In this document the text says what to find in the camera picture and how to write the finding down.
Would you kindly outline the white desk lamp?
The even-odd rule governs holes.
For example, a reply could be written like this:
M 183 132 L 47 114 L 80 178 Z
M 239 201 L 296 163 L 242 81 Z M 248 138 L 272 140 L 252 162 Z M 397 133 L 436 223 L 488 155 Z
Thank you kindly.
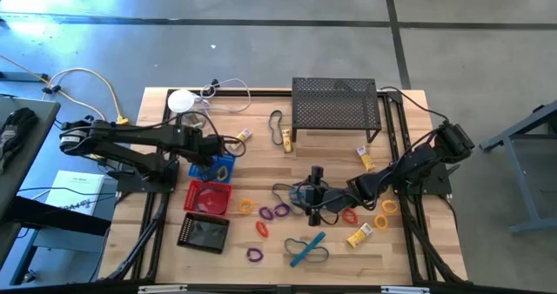
M 203 129 L 207 124 L 205 117 L 195 114 L 195 111 L 207 116 L 209 102 L 189 90 L 175 90 L 167 98 L 169 109 L 176 114 L 183 114 L 180 122 L 198 129 Z

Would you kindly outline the black plastic basket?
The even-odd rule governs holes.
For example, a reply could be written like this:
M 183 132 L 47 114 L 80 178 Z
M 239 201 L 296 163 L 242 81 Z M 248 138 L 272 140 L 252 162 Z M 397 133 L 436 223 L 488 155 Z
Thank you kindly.
M 178 234 L 177 246 L 222 254 L 230 221 L 198 213 L 186 213 Z

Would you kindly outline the black glove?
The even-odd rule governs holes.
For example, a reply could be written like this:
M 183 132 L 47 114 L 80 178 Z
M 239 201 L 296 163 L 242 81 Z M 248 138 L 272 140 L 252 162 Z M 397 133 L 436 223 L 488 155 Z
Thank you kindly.
M 9 114 L 0 128 L 0 170 L 23 148 L 24 139 L 37 122 L 36 113 L 27 107 Z

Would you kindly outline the blue plastic basket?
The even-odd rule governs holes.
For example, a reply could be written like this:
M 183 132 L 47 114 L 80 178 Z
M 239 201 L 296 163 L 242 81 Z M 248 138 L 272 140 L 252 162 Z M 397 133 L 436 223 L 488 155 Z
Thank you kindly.
M 213 163 L 214 162 L 219 162 L 220 163 L 220 169 L 218 171 L 218 176 L 217 177 L 208 177 L 209 180 L 208 181 L 203 181 L 203 182 L 217 182 L 217 183 L 221 183 L 221 184 L 228 184 L 231 181 L 232 178 L 232 173 L 233 173 L 233 169 L 234 169 L 234 164 L 235 164 L 236 158 L 234 156 L 231 155 L 223 155 L 222 157 L 214 157 L 213 159 Z M 193 164 L 189 171 L 188 171 L 188 176 L 191 178 L 197 178 L 197 165 Z

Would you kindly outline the black mesh metal shelf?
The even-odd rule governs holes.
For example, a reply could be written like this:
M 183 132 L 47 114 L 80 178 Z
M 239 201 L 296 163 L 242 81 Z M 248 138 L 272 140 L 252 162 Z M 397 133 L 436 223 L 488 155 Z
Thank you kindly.
M 293 78 L 292 141 L 299 130 L 363 130 L 371 143 L 381 129 L 373 78 Z

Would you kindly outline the black support beam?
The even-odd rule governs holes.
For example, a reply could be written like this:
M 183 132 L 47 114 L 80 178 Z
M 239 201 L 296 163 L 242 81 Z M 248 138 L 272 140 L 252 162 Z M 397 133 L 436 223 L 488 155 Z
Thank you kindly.
M 44 204 L 25 197 L 14 197 L 0 211 L 0 223 L 19 223 L 30 229 L 55 228 L 103 236 L 109 220 Z

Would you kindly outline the grey-blue side table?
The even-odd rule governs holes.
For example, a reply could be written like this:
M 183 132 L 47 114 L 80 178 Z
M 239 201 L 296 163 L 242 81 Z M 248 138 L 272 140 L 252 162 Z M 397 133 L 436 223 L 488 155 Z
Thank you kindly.
M 480 143 L 484 152 L 503 147 L 513 167 L 528 220 L 509 227 L 513 233 L 557 228 L 557 216 L 543 217 L 534 192 L 557 194 L 557 100 L 541 105 L 526 118 Z

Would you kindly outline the white cardboard box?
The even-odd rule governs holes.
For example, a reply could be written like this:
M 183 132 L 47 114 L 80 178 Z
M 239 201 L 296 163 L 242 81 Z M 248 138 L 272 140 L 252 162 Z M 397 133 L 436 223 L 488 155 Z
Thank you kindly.
M 103 184 L 101 174 L 60 170 L 45 203 L 91 216 Z

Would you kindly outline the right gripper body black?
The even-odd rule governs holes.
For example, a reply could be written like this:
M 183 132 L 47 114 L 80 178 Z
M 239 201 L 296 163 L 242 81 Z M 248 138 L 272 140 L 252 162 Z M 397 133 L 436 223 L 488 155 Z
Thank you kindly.
M 333 213 L 340 212 L 351 205 L 350 194 L 350 191 L 343 189 L 322 190 L 320 207 Z

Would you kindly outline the black aluminium table frame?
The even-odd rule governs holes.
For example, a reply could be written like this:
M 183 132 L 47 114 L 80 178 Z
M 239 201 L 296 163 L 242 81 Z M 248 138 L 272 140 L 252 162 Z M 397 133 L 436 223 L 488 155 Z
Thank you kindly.
M 185 217 L 184 204 L 189 188 L 189 164 L 180 159 L 178 189 L 172 193 L 164 224 L 159 253 L 156 282 L 159 284 L 315 284 L 315 285 L 409 285 L 412 283 L 402 219 L 397 213 L 386 213 L 389 225 L 373 233 L 357 248 L 347 239 L 359 225 L 346 224 L 342 219 L 334 226 L 322 224 L 310 227 L 307 217 L 289 215 L 266 222 L 269 237 L 261 237 L 255 229 L 260 219 L 258 208 L 274 207 L 271 194 L 275 183 L 291 184 L 305 179 L 311 166 L 323 166 L 325 180 L 341 187 L 346 180 L 365 172 L 356 148 L 365 144 L 366 134 L 357 130 L 300 130 L 293 153 L 285 154 L 282 147 L 272 145 L 267 127 L 273 110 L 282 110 L 282 124 L 290 127 L 291 98 L 278 97 L 286 90 L 268 91 L 262 97 L 252 90 L 252 104 L 235 114 L 214 110 L 212 121 L 219 133 L 236 136 L 249 128 L 252 137 L 247 152 L 238 159 L 232 173 L 232 198 L 227 211 L 230 228 L 223 254 L 211 254 L 177 246 L 178 234 Z M 124 260 L 138 239 L 144 214 L 146 195 L 130 194 L 116 206 L 111 232 L 100 266 L 100 277 L 107 277 Z M 254 202 L 250 214 L 242 214 L 238 205 L 243 199 Z M 467 279 L 453 213 L 437 197 L 424 197 L 426 226 L 432 244 L 452 271 Z M 319 232 L 325 232 L 322 243 L 330 252 L 324 263 L 300 263 L 290 266 L 291 256 L 284 240 L 292 237 L 310 242 Z M 261 262 L 251 263 L 246 252 L 259 248 L 264 253 Z

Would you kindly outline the silver metal bracket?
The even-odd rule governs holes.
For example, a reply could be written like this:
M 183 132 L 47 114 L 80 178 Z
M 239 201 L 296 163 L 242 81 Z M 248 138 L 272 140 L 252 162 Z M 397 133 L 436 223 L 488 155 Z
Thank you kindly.
M 183 294 L 187 291 L 186 284 L 153 284 L 138 287 L 138 294 Z
M 381 294 L 431 294 L 427 287 L 413 286 L 381 286 Z

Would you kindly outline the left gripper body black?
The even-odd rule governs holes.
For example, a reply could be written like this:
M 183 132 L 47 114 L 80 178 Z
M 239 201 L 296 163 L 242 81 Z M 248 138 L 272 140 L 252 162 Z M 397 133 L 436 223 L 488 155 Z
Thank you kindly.
M 225 139 L 220 135 L 201 137 L 198 142 L 197 164 L 213 164 L 214 157 L 225 154 Z

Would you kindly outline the grey desk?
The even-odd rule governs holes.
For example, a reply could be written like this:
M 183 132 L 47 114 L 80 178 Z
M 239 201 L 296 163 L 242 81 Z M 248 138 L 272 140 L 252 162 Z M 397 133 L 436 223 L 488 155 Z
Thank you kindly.
M 23 140 L 23 149 L 0 174 L 0 269 L 2 268 L 17 236 L 18 224 L 7 219 L 7 210 L 16 196 L 42 147 L 55 117 L 60 110 L 60 103 L 25 99 L 18 97 L 0 97 L 0 127 L 12 111 L 21 108 L 33 110 L 38 118 L 30 133 Z

